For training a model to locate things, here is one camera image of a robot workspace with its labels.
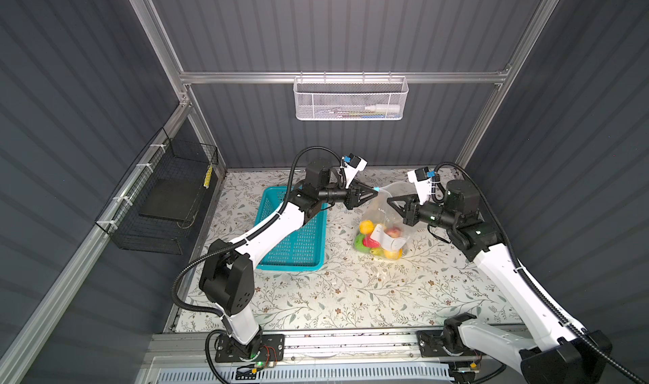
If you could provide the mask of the yellow lemon toy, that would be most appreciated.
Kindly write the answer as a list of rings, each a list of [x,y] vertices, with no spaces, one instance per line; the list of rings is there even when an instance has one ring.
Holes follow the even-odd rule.
[[[375,230],[375,224],[371,220],[364,220],[359,225],[359,232],[362,235],[371,235]]]

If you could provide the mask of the clear zip top bag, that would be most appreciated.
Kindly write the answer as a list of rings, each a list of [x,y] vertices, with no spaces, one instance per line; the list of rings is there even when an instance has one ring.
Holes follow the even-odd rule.
[[[378,191],[378,196],[368,203],[363,216],[361,216],[361,222],[371,220],[375,224],[373,233],[366,236],[380,242],[380,247],[383,249],[403,249],[404,255],[408,251],[408,245],[416,230],[414,227],[404,225],[395,220],[395,213],[392,212],[392,207],[387,203],[387,199],[392,196],[416,194],[415,187],[410,183],[398,181],[388,186],[376,187],[375,189]],[[402,230],[402,236],[395,240],[390,238],[385,233],[385,230],[391,227],[400,228]]]

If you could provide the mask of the red strawberry toy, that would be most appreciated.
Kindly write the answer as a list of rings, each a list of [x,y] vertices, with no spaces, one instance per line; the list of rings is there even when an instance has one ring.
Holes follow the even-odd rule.
[[[385,233],[392,239],[398,239],[402,236],[402,230],[398,227],[391,227],[385,230]]]
[[[366,236],[363,239],[363,245],[370,248],[370,249],[379,248],[380,247],[380,242],[378,242],[377,240],[373,240],[371,237]]]

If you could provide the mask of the green apple toy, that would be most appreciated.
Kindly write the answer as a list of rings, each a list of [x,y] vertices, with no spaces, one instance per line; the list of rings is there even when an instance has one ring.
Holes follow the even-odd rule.
[[[370,253],[371,248],[365,245],[366,235],[359,234],[354,240],[354,248],[362,253]]]

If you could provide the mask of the teal plastic basket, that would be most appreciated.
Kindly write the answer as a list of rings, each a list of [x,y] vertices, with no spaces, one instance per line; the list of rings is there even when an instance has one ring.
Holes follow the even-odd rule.
[[[262,223],[282,204],[285,186],[266,188],[255,218]],[[278,243],[260,262],[258,269],[277,272],[312,272],[323,267],[326,258],[327,213],[322,211],[299,230]]]

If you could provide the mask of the orange yellow round fruit toy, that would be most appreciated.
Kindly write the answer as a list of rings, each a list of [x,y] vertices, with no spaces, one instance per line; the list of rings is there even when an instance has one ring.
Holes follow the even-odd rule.
[[[383,250],[383,255],[388,260],[399,260],[403,257],[403,249],[399,250]]]

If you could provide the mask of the green pear toy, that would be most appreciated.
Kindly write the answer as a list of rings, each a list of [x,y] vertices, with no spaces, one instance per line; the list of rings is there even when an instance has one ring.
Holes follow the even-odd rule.
[[[384,257],[385,256],[385,251],[383,248],[378,247],[378,248],[372,248],[370,250],[370,254],[375,257]]]

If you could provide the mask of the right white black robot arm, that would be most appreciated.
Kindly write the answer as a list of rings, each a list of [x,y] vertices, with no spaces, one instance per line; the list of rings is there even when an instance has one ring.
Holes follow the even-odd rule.
[[[451,244],[496,285],[531,335],[522,338],[462,313],[444,322],[440,341],[446,353],[459,356],[476,350],[528,383],[600,381],[612,343],[600,331],[586,332],[528,274],[500,226],[481,215],[483,195],[473,183],[453,179],[441,203],[423,201],[416,194],[387,202],[409,226],[426,223],[445,230]]]

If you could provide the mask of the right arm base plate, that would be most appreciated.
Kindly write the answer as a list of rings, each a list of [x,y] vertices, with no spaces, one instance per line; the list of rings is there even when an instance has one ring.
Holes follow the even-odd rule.
[[[424,358],[469,357],[479,359],[483,357],[482,352],[467,347],[449,350],[444,341],[442,329],[417,330],[416,338],[420,355]]]

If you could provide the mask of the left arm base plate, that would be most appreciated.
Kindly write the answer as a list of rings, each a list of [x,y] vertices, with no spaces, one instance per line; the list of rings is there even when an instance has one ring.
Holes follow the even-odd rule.
[[[226,333],[219,335],[214,345],[217,363],[278,362],[284,358],[286,336],[283,334],[257,335],[249,344],[241,344]]]

